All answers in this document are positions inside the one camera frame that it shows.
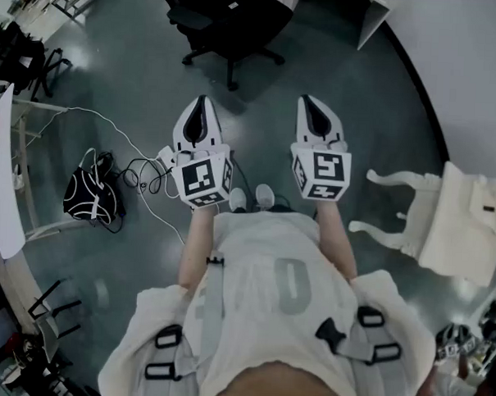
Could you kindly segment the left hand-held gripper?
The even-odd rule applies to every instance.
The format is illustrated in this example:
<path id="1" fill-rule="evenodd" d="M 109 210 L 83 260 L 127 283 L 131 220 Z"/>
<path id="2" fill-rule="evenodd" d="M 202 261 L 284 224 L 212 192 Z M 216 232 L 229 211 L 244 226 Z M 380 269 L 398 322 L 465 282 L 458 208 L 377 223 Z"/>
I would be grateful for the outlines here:
<path id="1" fill-rule="evenodd" d="M 220 144 L 221 141 L 212 100 L 207 95 L 195 98 L 175 123 L 173 143 L 176 148 L 210 148 L 178 152 L 172 168 L 179 199 L 194 210 L 225 202 L 230 197 L 234 169 L 230 146 Z"/>

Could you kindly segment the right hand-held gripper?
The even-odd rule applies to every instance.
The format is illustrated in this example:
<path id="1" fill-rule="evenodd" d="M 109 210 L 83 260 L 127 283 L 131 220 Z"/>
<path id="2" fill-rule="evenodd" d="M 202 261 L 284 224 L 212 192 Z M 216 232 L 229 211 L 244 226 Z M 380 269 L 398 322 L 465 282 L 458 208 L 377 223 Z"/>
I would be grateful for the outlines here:
<path id="1" fill-rule="evenodd" d="M 351 182 L 352 154 L 339 117 L 320 99 L 298 99 L 292 172 L 305 200 L 339 201 Z"/>

